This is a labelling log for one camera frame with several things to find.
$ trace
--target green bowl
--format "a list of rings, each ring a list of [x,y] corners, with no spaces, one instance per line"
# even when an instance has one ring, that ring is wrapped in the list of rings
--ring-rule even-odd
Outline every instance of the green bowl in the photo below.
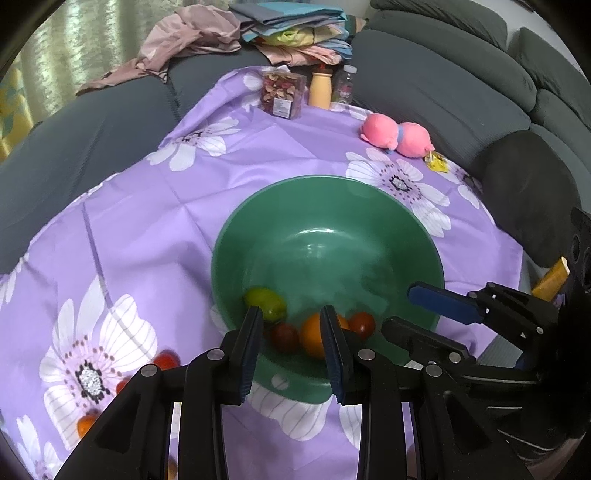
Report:
[[[376,331],[367,347],[399,365],[407,353],[379,328],[392,315],[435,328],[438,316],[407,299],[419,280],[443,287],[431,236],[390,195],[342,177],[298,177],[260,190],[232,213],[213,251],[213,298],[229,329],[242,323],[247,289],[267,287],[285,299],[287,322],[296,327],[327,304],[346,318],[370,312]],[[266,341],[254,379],[297,401],[322,403],[331,395],[323,361],[302,349],[280,354]]]

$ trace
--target yellow object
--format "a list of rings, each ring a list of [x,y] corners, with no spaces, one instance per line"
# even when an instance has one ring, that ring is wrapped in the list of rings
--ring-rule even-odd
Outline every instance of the yellow object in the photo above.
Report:
[[[341,31],[332,25],[323,25],[316,28],[288,28],[283,32],[273,33],[268,37],[263,37],[264,43],[274,47],[305,47],[315,43],[335,38],[341,34]]]
[[[308,96],[308,105],[317,106],[328,110],[330,108],[330,96],[332,94],[332,70],[322,69],[312,71],[312,83],[310,84],[310,94]]]
[[[424,160],[430,170],[440,171],[441,173],[449,172],[446,158],[437,152],[431,152],[429,155],[425,156]]]
[[[560,259],[548,270],[546,275],[531,290],[534,297],[545,301],[552,301],[569,277],[570,270],[565,257]]]
[[[263,320],[276,322],[287,316],[285,300],[274,291],[265,287],[252,287],[243,296],[247,308],[256,306],[262,310]]]
[[[33,127],[18,64],[17,60],[0,83],[0,163]]]

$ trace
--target pink plush toy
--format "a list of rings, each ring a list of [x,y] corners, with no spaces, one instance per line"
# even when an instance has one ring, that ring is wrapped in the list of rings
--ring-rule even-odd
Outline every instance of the pink plush toy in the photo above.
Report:
[[[381,113],[372,113],[361,126],[359,136],[374,147],[385,148],[388,153],[396,150],[405,157],[424,157],[435,147],[429,132],[419,124],[397,124]]]

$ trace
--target folded blanket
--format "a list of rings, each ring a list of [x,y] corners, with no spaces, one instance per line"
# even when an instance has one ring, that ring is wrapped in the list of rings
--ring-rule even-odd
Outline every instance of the folded blanket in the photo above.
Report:
[[[309,45],[305,47],[257,45],[256,47],[273,65],[282,62],[286,62],[290,67],[315,65],[320,62],[326,63],[327,65],[337,65],[343,60],[334,50],[323,48],[318,45]]]

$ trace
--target green lemon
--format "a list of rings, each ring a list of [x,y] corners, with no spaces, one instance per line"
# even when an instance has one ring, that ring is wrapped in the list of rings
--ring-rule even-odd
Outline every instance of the green lemon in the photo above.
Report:
[[[257,306],[262,310],[266,322],[276,322],[287,315],[285,300],[272,290],[265,287],[252,287],[243,296],[246,308]]]

